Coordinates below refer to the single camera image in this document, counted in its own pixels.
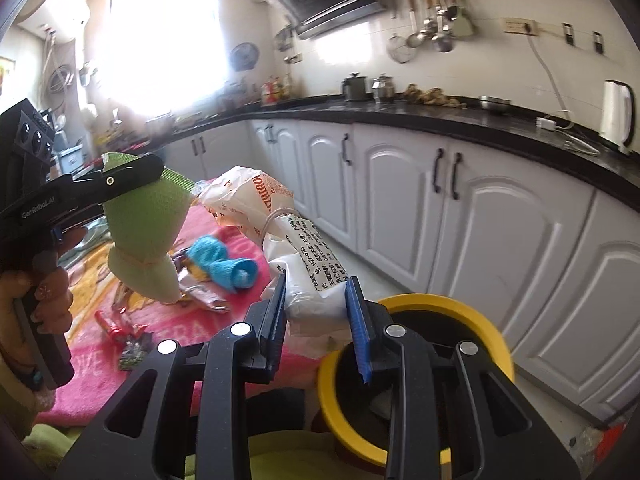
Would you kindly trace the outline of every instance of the tiled floor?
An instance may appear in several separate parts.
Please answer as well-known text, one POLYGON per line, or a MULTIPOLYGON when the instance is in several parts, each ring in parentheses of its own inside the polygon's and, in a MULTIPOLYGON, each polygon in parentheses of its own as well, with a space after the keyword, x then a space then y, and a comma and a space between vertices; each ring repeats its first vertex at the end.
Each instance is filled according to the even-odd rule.
MULTIPOLYGON (((358 277, 362 293, 367 300, 378 301, 387 296, 408 292, 326 234, 322 234, 322 237, 332 248, 347 273, 358 277)), ((588 426, 587 421, 580 415, 572 412, 523 377, 516 377, 516 386, 538 410, 565 447, 568 448, 572 436, 577 436, 582 428, 588 426)))

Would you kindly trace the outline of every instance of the stainless steel pot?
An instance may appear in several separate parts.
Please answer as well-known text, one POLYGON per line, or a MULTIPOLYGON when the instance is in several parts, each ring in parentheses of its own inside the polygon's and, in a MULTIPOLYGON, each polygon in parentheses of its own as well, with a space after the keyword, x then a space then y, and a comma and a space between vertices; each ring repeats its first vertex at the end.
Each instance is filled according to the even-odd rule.
POLYGON ((173 114, 164 114, 145 122, 146 134, 150 137, 161 136, 169 133, 175 124, 175 116, 173 114))
POLYGON ((371 88, 377 103, 392 103, 396 98, 396 85, 391 76, 381 74, 375 77, 371 88))
POLYGON ((367 78, 364 76, 358 77, 357 72, 352 72, 351 77, 348 77, 342 82, 342 95, 345 101, 366 101, 367 99, 367 78))
POLYGON ((478 99, 481 107, 492 114, 505 114, 511 107, 511 101, 508 99, 498 99, 497 97, 491 97, 488 95, 481 95, 478 99))

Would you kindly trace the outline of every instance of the plastic bag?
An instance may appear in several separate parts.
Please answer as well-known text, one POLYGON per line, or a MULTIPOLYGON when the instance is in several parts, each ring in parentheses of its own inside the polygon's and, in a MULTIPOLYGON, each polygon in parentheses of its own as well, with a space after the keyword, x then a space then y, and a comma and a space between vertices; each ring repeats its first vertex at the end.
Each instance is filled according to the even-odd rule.
POLYGON ((584 428, 571 448, 581 478, 587 478, 596 465, 596 448, 602 440, 602 435, 603 433, 595 428, 584 428))
POLYGON ((261 171, 235 167, 203 190, 200 201, 220 224, 238 226, 257 244, 264 238, 273 279, 263 298, 271 297, 278 275, 286 272, 291 351, 319 358, 351 340, 344 304, 348 276, 332 250, 309 220, 294 214, 270 219, 277 209, 293 209, 292 192, 261 171))

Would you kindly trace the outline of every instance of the window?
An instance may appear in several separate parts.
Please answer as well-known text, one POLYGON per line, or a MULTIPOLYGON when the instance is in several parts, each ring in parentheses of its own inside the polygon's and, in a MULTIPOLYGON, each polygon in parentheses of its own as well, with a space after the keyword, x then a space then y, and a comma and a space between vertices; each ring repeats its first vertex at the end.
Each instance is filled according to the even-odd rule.
POLYGON ((226 76, 216 0, 111 0, 111 97, 157 116, 212 95, 226 76))

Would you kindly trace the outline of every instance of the blue cloth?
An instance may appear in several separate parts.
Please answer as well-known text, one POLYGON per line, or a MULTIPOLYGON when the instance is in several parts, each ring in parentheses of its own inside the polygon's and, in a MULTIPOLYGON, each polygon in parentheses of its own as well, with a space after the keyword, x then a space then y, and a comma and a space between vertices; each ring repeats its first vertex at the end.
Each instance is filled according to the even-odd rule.
POLYGON ((198 238, 187 251, 187 257, 229 292, 251 288, 258 277, 257 263, 249 258, 230 260, 226 245, 210 235, 198 238))

